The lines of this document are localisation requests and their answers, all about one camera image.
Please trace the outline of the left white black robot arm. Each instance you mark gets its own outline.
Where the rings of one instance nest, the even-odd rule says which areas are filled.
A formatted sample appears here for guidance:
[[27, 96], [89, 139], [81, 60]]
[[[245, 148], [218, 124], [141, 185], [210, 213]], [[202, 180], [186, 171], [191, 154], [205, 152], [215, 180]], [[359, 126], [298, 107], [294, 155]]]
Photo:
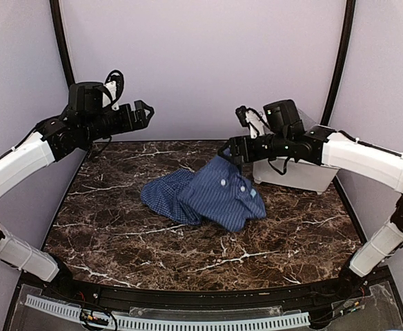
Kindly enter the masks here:
[[[70, 86], [68, 104], [60, 115], [39, 122], [17, 146], [0, 157], [0, 198], [39, 170], [76, 149], [87, 150], [100, 139], [147, 128], [155, 111], [142, 100], [120, 105], [122, 79]], [[69, 270], [52, 255], [34, 248], [0, 224], [0, 260], [46, 283], [64, 301], [78, 295]]]

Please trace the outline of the blue checked long sleeve shirt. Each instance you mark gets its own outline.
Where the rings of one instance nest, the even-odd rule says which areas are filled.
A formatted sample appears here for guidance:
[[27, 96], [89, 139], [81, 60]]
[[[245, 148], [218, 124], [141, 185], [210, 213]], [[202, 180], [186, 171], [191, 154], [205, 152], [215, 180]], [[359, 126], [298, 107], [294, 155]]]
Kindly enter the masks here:
[[216, 156], [197, 172], [179, 169], [147, 183], [141, 201], [181, 224], [208, 219], [229, 232], [266, 217], [264, 201], [236, 165]]

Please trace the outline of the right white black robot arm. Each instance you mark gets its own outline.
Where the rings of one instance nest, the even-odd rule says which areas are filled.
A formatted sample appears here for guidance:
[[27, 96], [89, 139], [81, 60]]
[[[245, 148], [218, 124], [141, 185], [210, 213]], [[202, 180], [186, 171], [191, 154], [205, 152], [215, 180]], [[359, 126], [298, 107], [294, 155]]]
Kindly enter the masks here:
[[333, 294], [349, 298], [374, 267], [403, 246], [403, 153], [387, 150], [343, 130], [316, 125], [305, 130], [295, 102], [276, 101], [263, 107], [264, 116], [246, 106], [236, 109], [239, 122], [253, 133], [227, 140], [220, 157], [237, 166], [278, 157], [317, 166], [348, 170], [368, 177], [401, 194], [394, 213], [386, 223], [351, 257], [333, 284]]

